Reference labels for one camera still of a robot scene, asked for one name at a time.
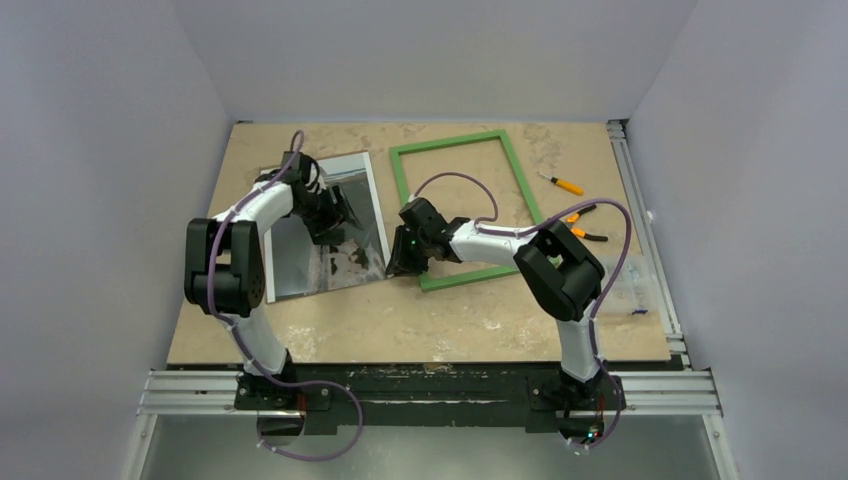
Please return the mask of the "green wooden picture frame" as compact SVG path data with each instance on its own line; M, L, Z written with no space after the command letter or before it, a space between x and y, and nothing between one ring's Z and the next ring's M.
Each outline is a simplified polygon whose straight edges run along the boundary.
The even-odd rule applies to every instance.
M392 168L395 176L397 190L400 196L401 205L407 203L412 190L408 182L405 172L402 156L427 151L434 151L445 148L460 147L474 143L488 142L497 140L510 164L514 179L516 180L522 197L526 203L527 209L531 217L536 222L542 221L541 210L536 202L535 195L528 183L527 176L517 156L515 148L509 138L507 132L503 129L491 130L480 133L472 133L454 137L447 137L436 140L428 140L423 142L411 143L401 146L393 146L389 149L389 156L392 163ZM472 283L493 280L518 273L516 268L505 266L489 267L481 270L449 275L441 278L432 278L428 273L422 273L418 276L419 285L423 292L437 291L457 286L468 285Z

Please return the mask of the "black and white photo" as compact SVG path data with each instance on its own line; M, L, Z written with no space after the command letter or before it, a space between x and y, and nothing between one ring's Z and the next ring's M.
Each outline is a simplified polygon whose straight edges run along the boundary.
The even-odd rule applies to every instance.
M313 244L299 218L276 221L263 238L268 303L386 278L390 247L369 154L328 157L318 164L327 186L339 188L349 201L355 220L332 231L341 242L330 246Z

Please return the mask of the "yellow handled screwdriver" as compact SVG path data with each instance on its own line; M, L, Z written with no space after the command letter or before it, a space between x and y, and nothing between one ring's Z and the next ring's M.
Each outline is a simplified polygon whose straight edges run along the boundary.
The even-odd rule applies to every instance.
M542 177L543 179L547 180L552 185L555 185L556 187L558 187L562 190L565 190L565 191L567 191L567 192L569 192L573 195L577 195L577 196L583 196L584 195L584 189L582 187L576 185L576 184L565 181L565 180L563 180L559 177L544 174L542 172L538 172L538 175L540 177Z

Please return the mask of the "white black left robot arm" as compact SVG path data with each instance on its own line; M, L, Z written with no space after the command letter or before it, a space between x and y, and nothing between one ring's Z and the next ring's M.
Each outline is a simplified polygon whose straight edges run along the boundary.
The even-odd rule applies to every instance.
M342 244L344 226L359 223L342 188L327 186L318 162L292 147L238 202L212 218L191 220L186 231L185 298L223 324L245 372L263 377L260 397L275 409L292 405L301 384L265 312L261 238L290 216L301 220L314 246Z

